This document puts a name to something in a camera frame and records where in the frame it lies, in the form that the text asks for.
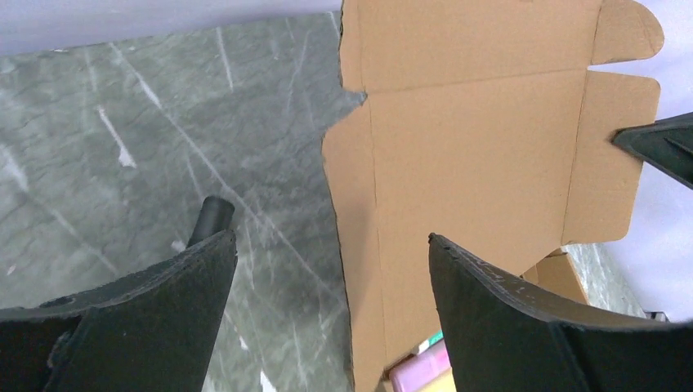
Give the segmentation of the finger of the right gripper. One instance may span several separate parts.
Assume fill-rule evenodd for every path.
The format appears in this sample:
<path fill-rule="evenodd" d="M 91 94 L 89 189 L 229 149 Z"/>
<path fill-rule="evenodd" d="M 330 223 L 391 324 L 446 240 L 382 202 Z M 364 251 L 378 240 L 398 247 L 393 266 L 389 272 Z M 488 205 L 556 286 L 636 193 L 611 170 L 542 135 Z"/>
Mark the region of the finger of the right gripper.
<path fill-rule="evenodd" d="M 621 128 L 612 144 L 692 189 L 692 113 Z"/>

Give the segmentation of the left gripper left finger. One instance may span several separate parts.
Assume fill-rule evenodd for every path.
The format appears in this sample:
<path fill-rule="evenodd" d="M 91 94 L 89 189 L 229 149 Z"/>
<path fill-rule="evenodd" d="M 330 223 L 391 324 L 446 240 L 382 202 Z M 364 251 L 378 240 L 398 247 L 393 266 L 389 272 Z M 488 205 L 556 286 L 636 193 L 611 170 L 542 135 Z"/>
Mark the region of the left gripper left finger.
<path fill-rule="evenodd" d="M 200 391 L 236 264 L 224 230 L 103 286 L 2 310 L 2 390 Z"/>

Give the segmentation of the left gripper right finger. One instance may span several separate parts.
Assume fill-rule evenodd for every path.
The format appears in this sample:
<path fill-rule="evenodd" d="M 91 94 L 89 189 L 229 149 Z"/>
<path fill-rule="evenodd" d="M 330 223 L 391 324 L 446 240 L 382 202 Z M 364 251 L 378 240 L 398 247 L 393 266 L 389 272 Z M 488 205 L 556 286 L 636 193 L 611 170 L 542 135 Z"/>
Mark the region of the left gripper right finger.
<path fill-rule="evenodd" d="M 439 234 L 431 286 L 460 391 L 689 391 L 692 325 L 558 296 Z"/>

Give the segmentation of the pink marker pen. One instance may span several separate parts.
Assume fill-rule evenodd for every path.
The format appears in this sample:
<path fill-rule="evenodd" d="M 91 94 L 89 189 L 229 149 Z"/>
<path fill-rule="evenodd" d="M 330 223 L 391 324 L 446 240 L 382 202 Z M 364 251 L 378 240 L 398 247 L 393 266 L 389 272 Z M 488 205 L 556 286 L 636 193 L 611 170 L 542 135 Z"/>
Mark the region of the pink marker pen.
<path fill-rule="evenodd" d="M 444 341 L 438 341 L 422 353 L 406 359 L 390 371 L 394 391 L 419 391 L 450 369 Z"/>

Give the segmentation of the brown cardboard box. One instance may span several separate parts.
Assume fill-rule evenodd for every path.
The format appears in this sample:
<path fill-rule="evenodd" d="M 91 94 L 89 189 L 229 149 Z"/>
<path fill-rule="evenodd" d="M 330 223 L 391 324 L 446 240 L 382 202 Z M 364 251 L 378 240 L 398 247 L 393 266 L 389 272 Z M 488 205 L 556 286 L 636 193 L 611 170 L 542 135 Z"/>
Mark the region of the brown cardboard box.
<path fill-rule="evenodd" d="M 660 87 L 598 65 L 655 56 L 634 1 L 346 1 L 324 170 L 351 316 L 354 387 L 439 330 L 427 238 L 523 274 L 560 247 L 622 239 L 641 163 L 611 144 Z"/>

